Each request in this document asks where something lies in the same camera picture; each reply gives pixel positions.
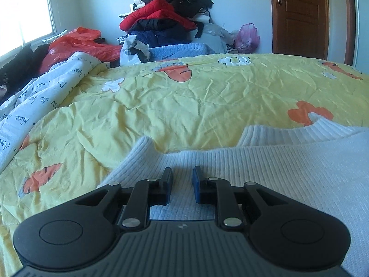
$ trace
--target door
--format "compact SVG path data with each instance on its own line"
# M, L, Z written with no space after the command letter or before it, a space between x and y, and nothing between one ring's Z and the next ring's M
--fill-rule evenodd
M272 0L273 53L327 59L328 0Z

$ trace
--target red puffer jacket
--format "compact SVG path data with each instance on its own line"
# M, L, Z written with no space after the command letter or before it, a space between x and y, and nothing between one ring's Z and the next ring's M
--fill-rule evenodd
M120 29L128 31L140 19L172 19L189 30L196 29L196 24L176 14L174 7L165 0L153 0L145 7L134 11L120 23Z

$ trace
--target bright window pane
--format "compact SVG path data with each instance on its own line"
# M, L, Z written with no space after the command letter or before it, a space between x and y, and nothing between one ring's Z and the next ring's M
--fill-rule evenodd
M26 43L52 33L48 0L18 0L18 9Z
M17 0L0 0L0 56L23 44L18 23Z

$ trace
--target white sweater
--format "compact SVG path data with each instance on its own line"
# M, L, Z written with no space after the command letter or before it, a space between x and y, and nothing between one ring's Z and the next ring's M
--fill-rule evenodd
M100 185L132 187L173 169L170 204L151 208L152 219L214 219L214 208L197 205L192 170L231 185L255 181L292 199L331 214L351 233L343 267L353 276L369 276L369 129L345 127L316 114L315 123L296 129L249 126L234 148L161 154L141 138L121 165Z

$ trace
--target bed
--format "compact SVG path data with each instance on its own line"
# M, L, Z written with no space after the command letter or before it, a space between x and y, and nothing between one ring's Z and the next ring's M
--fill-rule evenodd
M246 126L309 126L311 112L369 127L369 76L279 54L94 66L0 175L0 276L21 267L12 246L20 222L94 190L142 136L162 153L233 147Z

